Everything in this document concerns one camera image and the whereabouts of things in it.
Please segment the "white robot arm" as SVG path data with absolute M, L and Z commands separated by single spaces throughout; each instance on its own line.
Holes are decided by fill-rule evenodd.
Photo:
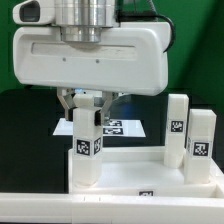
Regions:
M 155 96 L 168 83 L 166 22 L 117 18 L 116 0 L 25 0 L 13 8 L 14 74 L 22 84 Z

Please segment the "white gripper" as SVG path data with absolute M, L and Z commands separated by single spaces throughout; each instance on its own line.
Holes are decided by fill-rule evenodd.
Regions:
M 109 122 L 118 94 L 157 95 L 168 83 L 166 22 L 118 22 L 115 0 L 25 0 L 12 11 L 14 74 L 23 84 L 52 86 L 73 120 L 73 88 L 109 91 L 95 125 Z

